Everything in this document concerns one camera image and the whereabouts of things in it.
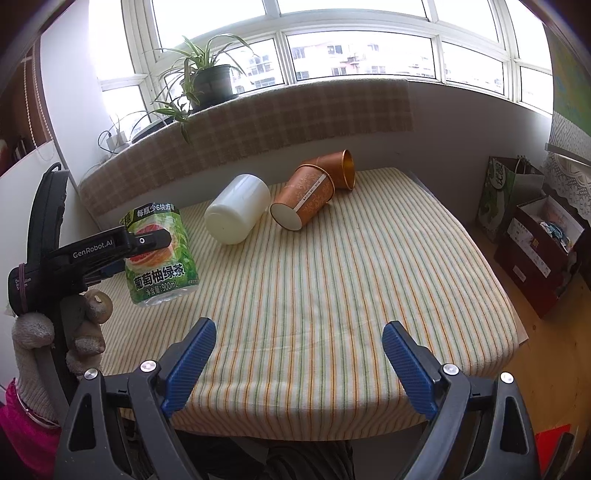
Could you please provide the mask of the white plastic cup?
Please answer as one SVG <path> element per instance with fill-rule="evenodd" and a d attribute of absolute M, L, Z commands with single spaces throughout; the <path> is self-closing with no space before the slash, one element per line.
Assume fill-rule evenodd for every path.
<path fill-rule="evenodd" d="M 224 245 L 245 241 L 270 207 L 270 189 L 252 174 L 240 174 L 226 186 L 204 213 L 205 228 Z"/>

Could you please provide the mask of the front brown paper cup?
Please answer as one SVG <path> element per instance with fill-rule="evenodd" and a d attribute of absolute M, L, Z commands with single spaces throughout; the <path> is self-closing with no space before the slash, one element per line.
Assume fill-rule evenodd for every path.
<path fill-rule="evenodd" d="M 270 205 L 270 215 L 280 227 L 300 231 L 335 194 L 329 173 L 317 165 L 304 164 L 294 171 Z"/>

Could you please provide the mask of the brown paper cup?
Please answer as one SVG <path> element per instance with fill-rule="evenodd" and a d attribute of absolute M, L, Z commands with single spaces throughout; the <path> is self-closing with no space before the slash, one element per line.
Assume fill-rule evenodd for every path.
<path fill-rule="evenodd" d="M 270 215 L 280 227 L 300 231 L 335 194 L 329 173 L 317 165 L 304 164 L 294 171 L 270 205 Z"/>
<path fill-rule="evenodd" d="M 315 165 L 327 171 L 335 184 L 335 189 L 352 191 L 356 186 L 356 167 L 349 150 L 305 160 L 303 165 Z"/>

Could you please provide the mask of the rear brown paper cup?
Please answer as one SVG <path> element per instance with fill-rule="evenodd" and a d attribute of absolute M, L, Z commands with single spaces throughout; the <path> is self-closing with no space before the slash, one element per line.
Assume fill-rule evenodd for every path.
<path fill-rule="evenodd" d="M 356 186 L 356 167 L 349 150 L 305 160 L 303 165 L 315 165 L 327 171 L 335 184 L 335 189 L 352 191 Z"/>

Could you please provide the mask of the white charger plugs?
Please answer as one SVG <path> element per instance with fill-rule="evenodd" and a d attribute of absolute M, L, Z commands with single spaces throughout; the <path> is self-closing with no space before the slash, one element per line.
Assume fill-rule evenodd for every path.
<path fill-rule="evenodd" d="M 126 149 L 129 146 L 129 142 L 127 141 L 125 133 L 123 131 L 118 131 L 107 136 L 106 146 L 110 153 L 116 155 Z"/>

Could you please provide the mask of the white cabinet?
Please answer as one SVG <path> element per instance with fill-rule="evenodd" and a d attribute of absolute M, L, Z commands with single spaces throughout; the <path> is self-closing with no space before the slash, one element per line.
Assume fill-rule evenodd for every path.
<path fill-rule="evenodd" d="M 27 234 L 32 204 L 43 174 L 60 160 L 52 141 L 18 161 L 1 176 L 1 385 L 18 375 L 11 329 L 15 318 L 8 311 L 7 279 L 10 271 L 27 258 Z M 62 245 L 98 232 L 71 183 L 67 184 L 66 206 L 61 226 Z"/>

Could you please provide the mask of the dark flat device on sill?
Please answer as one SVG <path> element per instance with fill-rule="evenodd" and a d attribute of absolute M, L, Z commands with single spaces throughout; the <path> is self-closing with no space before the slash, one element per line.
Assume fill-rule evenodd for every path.
<path fill-rule="evenodd" d="M 148 126 L 146 126 L 145 128 L 143 128 L 142 130 L 140 130 L 137 134 L 135 134 L 132 139 L 131 139 L 131 143 L 134 144 L 140 140 L 142 140 L 143 138 L 157 132 L 158 130 L 168 126 L 169 124 L 171 124 L 173 122 L 173 119 L 168 116 L 165 117 L 164 119 L 160 119 L 157 121 L 154 121 L 152 123 L 150 123 Z"/>

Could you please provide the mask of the plaid windowsill cloth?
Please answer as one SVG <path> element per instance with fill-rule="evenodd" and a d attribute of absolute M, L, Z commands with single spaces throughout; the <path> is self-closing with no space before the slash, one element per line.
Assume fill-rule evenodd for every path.
<path fill-rule="evenodd" d="M 100 217 L 198 172 L 294 145 L 414 129 L 402 79 L 317 81 L 239 97 L 144 137 L 89 174 L 82 203 Z"/>

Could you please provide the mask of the potted spider plant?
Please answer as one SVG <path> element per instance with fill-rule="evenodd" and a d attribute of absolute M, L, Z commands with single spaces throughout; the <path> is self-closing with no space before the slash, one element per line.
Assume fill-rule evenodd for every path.
<path fill-rule="evenodd" d="M 144 117 L 158 115 L 151 124 L 178 125 L 179 132 L 187 144 L 191 144 L 188 133 L 190 116 L 200 109 L 216 106 L 235 99 L 231 85 L 231 70 L 246 76 L 245 69 L 230 55 L 232 46 L 239 46 L 256 55 L 252 47 L 241 36 L 232 33 L 216 34 L 200 47 L 183 37 L 183 48 L 158 47 L 151 52 L 173 52 L 177 58 L 159 79 L 172 77 L 170 84 L 162 87 L 152 102 L 153 108 L 146 111 L 134 124 L 137 126 Z"/>

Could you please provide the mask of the striped table cloth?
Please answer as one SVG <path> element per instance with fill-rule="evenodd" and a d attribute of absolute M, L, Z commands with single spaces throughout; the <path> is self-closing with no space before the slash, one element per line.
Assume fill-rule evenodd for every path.
<path fill-rule="evenodd" d="M 177 428 L 280 440 L 349 440 L 418 424 L 382 346 L 402 323 L 441 362 L 499 373 L 518 349 L 518 315 L 463 225 L 394 168 L 363 171 L 298 232 L 264 215 L 224 246 L 205 205 L 181 213 L 197 264 L 194 291 L 133 304 L 116 275 L 101 367 L 127 373 L 158 358 L 202 317 L 216 327 L 211 358 Z"/>

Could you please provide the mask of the dark red gift box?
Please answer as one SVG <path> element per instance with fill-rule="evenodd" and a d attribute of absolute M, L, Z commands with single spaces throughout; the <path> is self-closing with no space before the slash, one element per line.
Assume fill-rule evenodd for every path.
<path fill-rule="evenodd" d="M 589 254 L 589 224 L 547 195 L 516 208 L 495 260 L 544 317 Z"/>

